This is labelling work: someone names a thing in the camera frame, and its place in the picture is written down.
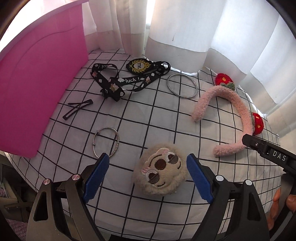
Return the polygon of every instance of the checkered tablecloth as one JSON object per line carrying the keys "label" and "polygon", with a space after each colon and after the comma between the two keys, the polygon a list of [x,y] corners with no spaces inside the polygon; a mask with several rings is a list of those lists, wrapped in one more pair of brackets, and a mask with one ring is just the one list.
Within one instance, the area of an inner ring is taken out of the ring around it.
{"label": "checkered tablecloth", "polygon": [[[132,172],[142,152],[160,142],[178,145],[188,155],[194,153],[203,165],[227,180],[254,182],[265,211],[280,185],[281,169],[260,157],[255,151],[244,151],[215,158],[214,146],[233,143],[241,136],[242,124],[236,109],[229,101],[213,98],[204,118],[193,122],[190,113],[199,97],[211,86],[215,74],[204,68],[191,78],[199,87],[192,99],[173,95],[166,83],[171,70],[144,90],[130,94],[119,102],[104,99],[100,86],[90,75],[94,63],[113,63],[120,77],[132,76],[125,65],[133,58],[123,50],[92,51],[89,61],[65,91],[43,134],[36,157],[27,159],[7,154],[15,169],[36,190],[45,178],[54,182],[81,173],[96,162],[92,151],[92,139],[97,130],[113,127],[118,130],[120,144],[110,159],[110,167],[94,199],[87,207],[100,230],[115,235],[143,240],[178,240],[191,238],[200,225],[208,204],[202,200],[191,179],[180,185],[175,194],[165,197],[146,196],[134,187]],[[113,69],[103,70],[108,79],[115,76]],[[181,95],[192,95],[193,84],[186,78],[173,77],[170,86]],[[236,92],[252,111],[257,112],[248,95],[240,88]],[[65,121],[62,116],[72,107],[69,102],[92,99],[94,104],[79,110]],[[278,144],[278,136],[272,133],[264,119],[265,128],[260,138]],[[115,134],[104,130],[96,138],[96,153],[111,153],[115,147]],[[233,201],[229,201],[220,232],[225,231],[230,219]],[[68,203],[63,201],[65,212]]]}

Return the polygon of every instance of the strawberry decoration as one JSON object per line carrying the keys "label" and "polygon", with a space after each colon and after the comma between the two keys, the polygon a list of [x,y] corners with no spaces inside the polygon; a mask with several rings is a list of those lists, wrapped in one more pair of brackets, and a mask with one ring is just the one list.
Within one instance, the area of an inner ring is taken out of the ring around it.
{"label": "strawberry decoration", "polygon": [[264,128],[263,119],[257,113],[253,112],[252,115],[253,115],[252,118],[253,118],[253,123],[255,127],[253,135],[258,135],[263,131],[263,128]]}
{"label": "strawberry decoration", "polygon": [[235,86],[232,79],[226,74],[222,74],[222,73],[217,74],[215,78],[215,83],[216,85],[225,86],[229,89],[232,89],[233,91],[235,90]]}

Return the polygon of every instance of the silver screw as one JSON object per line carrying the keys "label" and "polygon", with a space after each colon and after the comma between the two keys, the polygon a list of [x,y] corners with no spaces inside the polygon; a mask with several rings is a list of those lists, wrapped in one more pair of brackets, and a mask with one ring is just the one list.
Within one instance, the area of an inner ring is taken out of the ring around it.
{"label": "silver screw", "polygon": [[253,184],[251,180],[246,180],[245,182],[248,186],[251,186]]}
{"label": "silver screw", "polygon": [[73,176],[72,176],[72,180],[73,181],[76,181],[76,180],[78,180],[80,178],[80,175],[79,174],[74,174]]}
{"label": "silver screw", "polygon": [[47,184],[49,184],[50,183],[50,180],[49,179],[45,179],[44,181],[43,181],[43,184],[44,185],[47,185]]}
{"label": "silver screw", "polygon": [[224,177],[218,175],[218,176],[216,176],[216,180],[219,182],[222,182],[224,180]]}

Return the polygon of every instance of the thin silver bangle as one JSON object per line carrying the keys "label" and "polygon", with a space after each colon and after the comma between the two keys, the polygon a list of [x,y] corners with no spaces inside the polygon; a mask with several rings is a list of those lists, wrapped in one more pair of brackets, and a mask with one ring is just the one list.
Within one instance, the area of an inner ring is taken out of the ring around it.
{"label": "thin silver bangle", "polygon": [[[168,82],[169,82],[169,80],[170,80],[171,77],[176,76],[176,75],[184,76],[184,77],[186,77],[187,79],[190,79],[190,80],[192,81],[192,83],[193,83],[194,86],[195,86],[195,93],[194,93],[194,95],[192,95],[192,96],[181,96],[181,95],[178,95],[176,92],[174,92],[174,91],[170,88]],[[181,98],[184,98],[184,99],[190,99],[190,98],[196,96],[196,94],[197,94],[197,92],[198,92],[198,87],[197,87],[196,83],[195,83],[191,78],[189,78],[187,75],[185,75],[185,74],[173,74],[173,75],[169,76],[168,79],[167,79],[167,85],[168,85],[168,88],[170,89],[170,91],[171,91],[174,95],[176,95],[176,96],[178,96],[178,97],[181,97]]]}
{"label": "thin silver bangle", "polygon": [[94,134],[94,138],[93,138],[92,146],[93,146],[94,154],[95,154],[95,156],[96,156],[97,158],[99,158],[99,157],[98,157],[98,155],[96,154],[96,152],[95,152],[95,150],[94,150],[94,147],[95,147],[95,145],[96,145],[96,144],[94,143],[94,139],[96,138],[97,135],[99,135],[100,131],[101,131],[101,130],[104,130],[104,129],[110,129],[110,130],[113,130],[113,131],[115,132],[115,134],[116,134],[116,137],[117,137],[117,142],[116,142],[115,149],[114,149],[114,151],[109,155],[109,157],[111,157],[111,156],[114,155],[114,153],[117,151],[117,148],[118,148],[118,145],[119,145],[119,134],[118,134],[118,132],[117,132],[113,127],[104,127],[104,128],[102,128],[102,129],[96,131],[96,134]]}

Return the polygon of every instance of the finger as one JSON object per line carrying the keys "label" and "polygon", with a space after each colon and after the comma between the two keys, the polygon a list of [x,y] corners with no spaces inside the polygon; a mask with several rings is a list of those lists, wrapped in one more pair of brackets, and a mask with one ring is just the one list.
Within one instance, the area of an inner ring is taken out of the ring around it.
{"label": "finger", "polygon": [[274,220],[271,218],[270,214],[267,217],[267,225],[268,225],[268,230],[272,230],[274,227]]}
{"label": "finger", "polygon": [[273,202],[273,204],[270,207],[271,218],[274,219],[277,216],[278,212],[279,212],[279,202],[276,201],[276,202]]}
{"label": "finger", "polygon": [[274,194],[274,197],[273,197],[273,201],[276,202],[279,200],[279,197],[281,196],[281,189],[279,188],[276,193]]}
{"label": "finger", "polygon": [[296,210],[296,195],[289,195],[286,200],[287,207],[294,213]]}

